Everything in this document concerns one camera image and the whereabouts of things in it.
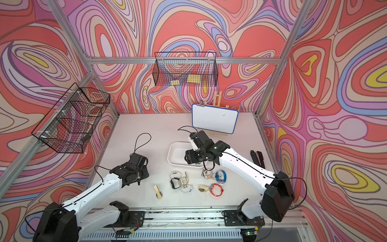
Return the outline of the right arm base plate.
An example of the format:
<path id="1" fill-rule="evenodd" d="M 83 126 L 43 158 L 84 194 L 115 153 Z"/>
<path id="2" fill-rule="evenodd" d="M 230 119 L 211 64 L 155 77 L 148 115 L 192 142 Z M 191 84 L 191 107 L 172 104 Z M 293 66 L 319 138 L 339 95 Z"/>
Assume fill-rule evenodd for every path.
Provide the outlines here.
<path id="1" fill-rule="evenodd" d="M 260 228 L 265 225 L 263 217 L 250 219 L 239 210 L 224 210 L 221 214 L 224 218 L 225 226 L 255 226 Z"/>

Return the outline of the white orange strap watch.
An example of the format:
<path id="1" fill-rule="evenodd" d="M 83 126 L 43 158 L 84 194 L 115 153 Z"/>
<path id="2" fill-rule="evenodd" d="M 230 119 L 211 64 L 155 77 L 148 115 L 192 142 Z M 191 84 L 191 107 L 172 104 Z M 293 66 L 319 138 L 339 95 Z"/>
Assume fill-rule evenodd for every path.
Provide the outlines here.
<path id="1" fill-rule="evenodd" d="M 211 170 L 203 169 L 202 171 L 202 177 L 204 179 L 212 179 L 213 178 L 213 172 Z"/>

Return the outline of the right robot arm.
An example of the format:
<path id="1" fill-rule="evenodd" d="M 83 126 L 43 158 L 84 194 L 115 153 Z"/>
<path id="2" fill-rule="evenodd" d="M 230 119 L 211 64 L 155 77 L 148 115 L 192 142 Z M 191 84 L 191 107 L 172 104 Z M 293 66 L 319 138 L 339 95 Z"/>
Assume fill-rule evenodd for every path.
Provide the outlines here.
<path id="1" fill-rule="evenodd" d="M 266 215 L 275 222 L 283 220 L 295 200 L 287 174 L 274 173 L 250 162 L 225 142 L 213 142 L 204 131 L 190 133 L 189 142 L 192 149 L 184 157 L 188 164 L 211 161 L 232 170 L 258 190 L 259 200 L 242 202 L 241 212 L 245 217 L 254 219 Z"/>

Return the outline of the red translucent watch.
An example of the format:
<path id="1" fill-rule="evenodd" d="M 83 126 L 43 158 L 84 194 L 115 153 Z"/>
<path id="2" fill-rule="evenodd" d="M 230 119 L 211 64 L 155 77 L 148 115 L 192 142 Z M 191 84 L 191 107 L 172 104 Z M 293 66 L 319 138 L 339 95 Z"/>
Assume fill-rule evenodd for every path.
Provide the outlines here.
<path id="1" fill-rule="evenodd" d="M 209 192 L 213 197 L 221 197 L 223 195 L 224 189 L 219 184 L 211 184 L 209 187 Z"/>

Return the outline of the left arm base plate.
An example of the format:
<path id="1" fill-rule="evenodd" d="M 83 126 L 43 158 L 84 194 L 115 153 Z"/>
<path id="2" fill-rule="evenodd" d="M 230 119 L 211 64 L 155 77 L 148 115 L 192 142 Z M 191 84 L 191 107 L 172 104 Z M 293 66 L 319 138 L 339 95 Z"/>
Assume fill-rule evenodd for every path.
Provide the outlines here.
<path id="1" fill-rule="evenodd" d="M 105 226 L 105 228 L 140 228 L 143 226 L 145 211 L 128 211 L 120 215 L 118 221 Z"/>

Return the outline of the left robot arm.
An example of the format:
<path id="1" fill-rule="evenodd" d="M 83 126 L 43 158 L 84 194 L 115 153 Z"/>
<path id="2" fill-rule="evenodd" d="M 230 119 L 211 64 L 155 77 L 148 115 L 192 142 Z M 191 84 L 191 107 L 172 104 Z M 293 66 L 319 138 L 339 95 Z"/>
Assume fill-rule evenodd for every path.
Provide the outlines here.
<path id="1" fill-rule="evenodd" d="M 119 201 L 90 213 L 101 201 L 130 184 L 140 184 L 149 177 L 148 158 L 133 153 L 130 160 L 111 169 L 102 180 L 86 191 L 65 201 L 48 205 L 33 236 L 35 242 L 80 242 L 95 231 L 109 227 L 139 228 L 127 205 Z"/>

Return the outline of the beige long strap watch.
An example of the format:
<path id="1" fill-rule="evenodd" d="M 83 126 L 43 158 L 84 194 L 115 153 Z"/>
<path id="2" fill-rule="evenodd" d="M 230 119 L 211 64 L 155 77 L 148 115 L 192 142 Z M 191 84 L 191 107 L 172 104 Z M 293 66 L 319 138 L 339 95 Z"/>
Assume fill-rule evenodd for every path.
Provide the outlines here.
<path id="1" fill-rule="evenodd" d="M 154 190 L 155 190 L 155 194 L 156 194 L 156 198 L 157 199 L 162 199 L 163 198 L 163 194 L 162 192 L 159 190 L 158 186 L 157 185 L 154 185 Z"/>

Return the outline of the cream strap gold watch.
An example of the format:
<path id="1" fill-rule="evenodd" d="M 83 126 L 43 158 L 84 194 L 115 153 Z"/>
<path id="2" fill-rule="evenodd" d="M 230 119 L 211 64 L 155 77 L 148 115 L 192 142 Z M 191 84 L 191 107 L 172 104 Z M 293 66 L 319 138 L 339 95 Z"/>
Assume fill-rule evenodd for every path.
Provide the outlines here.
<path id="1" fill-rule="evenodd" d="M 188 183 L 189 183 L 189 178 L 188 178 L 188 176 L 187 176 L 187 172 L 185 172 L 185 176 L 182 176 L 181 178 L 179 178 L 178 183 L 179 183 L 179 186 L 180 186 L 180 187 L 183 187 L 183 186 L 185 186 L 185 185 L 188 185 Z"/>

